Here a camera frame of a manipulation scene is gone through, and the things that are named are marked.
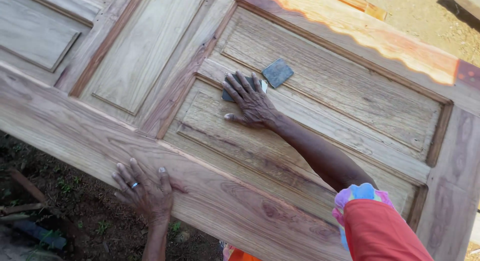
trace tie-dye fabric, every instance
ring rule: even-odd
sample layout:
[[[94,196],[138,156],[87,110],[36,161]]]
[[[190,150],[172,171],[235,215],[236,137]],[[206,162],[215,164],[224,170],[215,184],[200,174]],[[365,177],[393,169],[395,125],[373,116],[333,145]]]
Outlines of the tie-dye fabric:
[[[376,190],[371,184],[363,183],[360,186],[351,185],[347,189],[343,189],[335,196],[335,208],[332,211],[333,217],[338,221],[340,224],[340,235],[343,247],[348,251],[349,246],[347,244],[347,238],[345,236],[345,220],[343,218],[343,209],[351,200],[354,199],[369,199],[375,200],[381,203],[385,203],[391,206],[393,209],[392,202],[388,197],[388,192]]]

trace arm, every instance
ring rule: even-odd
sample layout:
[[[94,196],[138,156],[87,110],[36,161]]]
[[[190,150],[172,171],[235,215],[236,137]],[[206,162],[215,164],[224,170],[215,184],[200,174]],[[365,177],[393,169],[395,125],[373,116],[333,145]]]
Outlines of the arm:
[[[231,74],[227,74],[235,89],[226,82],[223,82],[223,87],[239,105],[242,116],[226,114],[226,120],[251,128],[272,130],[294,147],[315,173],[337,192],[352,184],[365,182],[377,189],[373,179],[337,147],[277,111],[262,91],[255,73],[251,77],[257,92],[240,71],[237,70],[236,75],[242,82],[241,85]]]
[[[131,171],[118,163],[118,173],[112,177],[122,192],[115,196],[124,204],[133,207],[148,221],[147,245],[143,251],[143,261],[165,261],[167,230],[170,221],[173,198],[169,175],[161,167],[156,178],[148,178],[135,159],[130,159]]]

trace sanding block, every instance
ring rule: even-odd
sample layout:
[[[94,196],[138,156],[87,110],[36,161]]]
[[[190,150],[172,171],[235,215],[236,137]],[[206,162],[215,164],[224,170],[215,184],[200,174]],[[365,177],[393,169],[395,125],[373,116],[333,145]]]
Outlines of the sanding block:
[[[241,85],[241,82],[240,80],[238,79],[237,75],[236,74],[232,74],[233,78]],[[245,79],[248,81],[248,83],[250,84],[250,86],[252,87],[252,89],[256,92],[257,89],[255,87],[255,84],[253,83],[254,80],[253,78],[251,77],[245,77]],[[228,83],[233,89],[235,89],[235,87],[233,87],[232,83],[228,80],[227,76],[225,75],[225,82]],[[267,93],[267,87],[268,87],[268,84],[265,80],[260,80],[260,84],[262,86],[262,90],[263,92]],[[222,92],[222,99],[225,100],[225,101],[230,101],[230,102],[234,102],[235,100],[230,96],[230,94],[225,90],[223,89],[223,92]]]
[[[292,68],[282,58],[267,66],[261,73],[274,88],[280,86],[294,74]]]

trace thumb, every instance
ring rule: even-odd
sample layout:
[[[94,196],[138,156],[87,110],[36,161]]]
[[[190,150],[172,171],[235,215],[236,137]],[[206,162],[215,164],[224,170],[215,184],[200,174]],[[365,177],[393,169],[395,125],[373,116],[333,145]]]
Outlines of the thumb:
[[[225,120],[232,121],[232,122],[237,122],[241,124],[245,124],[245,121],[243,120],[242,117],[236,116],[233,113],[228,113],[225,116],[223,116]]]

